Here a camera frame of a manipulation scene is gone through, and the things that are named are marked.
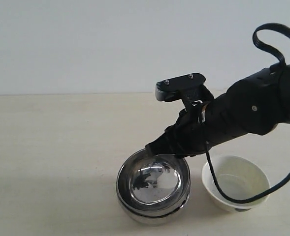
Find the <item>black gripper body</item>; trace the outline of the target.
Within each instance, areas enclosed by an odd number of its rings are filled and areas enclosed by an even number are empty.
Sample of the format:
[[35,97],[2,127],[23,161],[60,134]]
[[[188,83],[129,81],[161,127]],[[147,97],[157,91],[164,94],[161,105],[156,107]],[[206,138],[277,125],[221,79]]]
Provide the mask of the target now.
[[279,79],[260,72],[235,82],[228,90],[181,119],[176,142],[184,154],[202,154],[246,134],[265,135],[280,123]]

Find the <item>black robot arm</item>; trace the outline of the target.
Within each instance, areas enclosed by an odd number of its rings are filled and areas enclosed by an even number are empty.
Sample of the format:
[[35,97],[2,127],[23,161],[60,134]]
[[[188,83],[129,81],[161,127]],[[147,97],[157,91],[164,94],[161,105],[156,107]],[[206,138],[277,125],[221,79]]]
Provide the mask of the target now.
[[246,134],[265,135],[279,123],[290,123],[290,65],[273,65],[235,82],[218,97],[205,86],[205,77],[191,73],[160,81],[156,99],[182,100],[184,109],[145,150],[151,156],[179,158]]

